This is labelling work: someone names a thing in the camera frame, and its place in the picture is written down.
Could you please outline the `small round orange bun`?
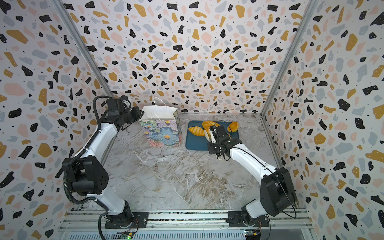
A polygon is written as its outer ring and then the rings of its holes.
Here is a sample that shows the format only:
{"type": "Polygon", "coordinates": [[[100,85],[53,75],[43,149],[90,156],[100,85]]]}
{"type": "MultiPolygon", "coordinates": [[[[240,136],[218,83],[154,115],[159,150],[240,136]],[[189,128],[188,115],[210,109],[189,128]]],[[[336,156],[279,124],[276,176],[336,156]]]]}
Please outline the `small round orange bun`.
{"type": "Polygon", "coordinates": [[[238,131],[238,129],[239,129],[239,123],[238,122],[232,122],[227,127],[227,131],[229,133],[235,133],[238,131]]]}

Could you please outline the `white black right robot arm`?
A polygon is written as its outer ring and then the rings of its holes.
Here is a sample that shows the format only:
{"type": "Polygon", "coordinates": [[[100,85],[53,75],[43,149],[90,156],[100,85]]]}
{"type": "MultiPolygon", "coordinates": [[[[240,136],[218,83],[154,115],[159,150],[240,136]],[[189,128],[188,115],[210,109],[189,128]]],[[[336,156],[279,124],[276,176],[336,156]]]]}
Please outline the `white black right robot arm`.
{"type": "Polygon", "coordinates": [[[210,126],[205,132],[208,150],[218,159],[228,157],[242,165],[260,184],[260,197],[242,207],[241,222],[246,226],[258,223],[257,218],[272,217],[293,207],[297,196],[289,171],[274,167],[252,153],[243,142],[231,138],[223,126],[210,126]]]}

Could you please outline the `shell shaped orange bread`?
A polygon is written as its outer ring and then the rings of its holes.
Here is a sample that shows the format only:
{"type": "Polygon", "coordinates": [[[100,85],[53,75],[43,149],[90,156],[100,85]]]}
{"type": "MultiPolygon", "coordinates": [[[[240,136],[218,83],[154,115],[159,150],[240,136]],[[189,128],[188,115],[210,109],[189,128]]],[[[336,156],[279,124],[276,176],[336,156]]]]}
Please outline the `shell shaped orange bread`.
{"type": "Polygon", "coordinates": [[[210,136],[210,134],[206,130],[204,130],[204,135],[205,135],[205,138],[207,139],[207,141],[210,142],[211,141],[211,136],[210,136]]]}

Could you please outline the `floral paper gift bag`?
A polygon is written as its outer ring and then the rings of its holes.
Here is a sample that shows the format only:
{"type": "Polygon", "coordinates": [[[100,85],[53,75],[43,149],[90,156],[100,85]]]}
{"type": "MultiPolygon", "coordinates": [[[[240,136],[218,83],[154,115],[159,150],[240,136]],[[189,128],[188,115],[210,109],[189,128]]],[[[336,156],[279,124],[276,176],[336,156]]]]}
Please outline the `floral paper gift bag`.
{"type": "Polygon", "coordinates": [[[182,141],[178,109],[165,103],[144,106],[140,125],[153,147],[179,147],[182,141]]]}

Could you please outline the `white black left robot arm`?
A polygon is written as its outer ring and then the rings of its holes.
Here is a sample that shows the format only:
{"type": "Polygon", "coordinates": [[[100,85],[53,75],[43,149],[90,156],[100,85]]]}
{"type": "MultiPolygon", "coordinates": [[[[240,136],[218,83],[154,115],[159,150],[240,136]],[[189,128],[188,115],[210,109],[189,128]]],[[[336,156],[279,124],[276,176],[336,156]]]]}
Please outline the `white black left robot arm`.
{"type": "Polygon", "coordinates": [[[93,100],[97,128],[86,145],[62,162],[63,188],[74,205],[93,201],[105,210],[103,216],[118,228],[134,224],[134,215],[127,201],[109,186],[109,174],[104,168],[116,136],[144,114],[132,106],[127,96],[113,98],[97,96],[93,100]]]}

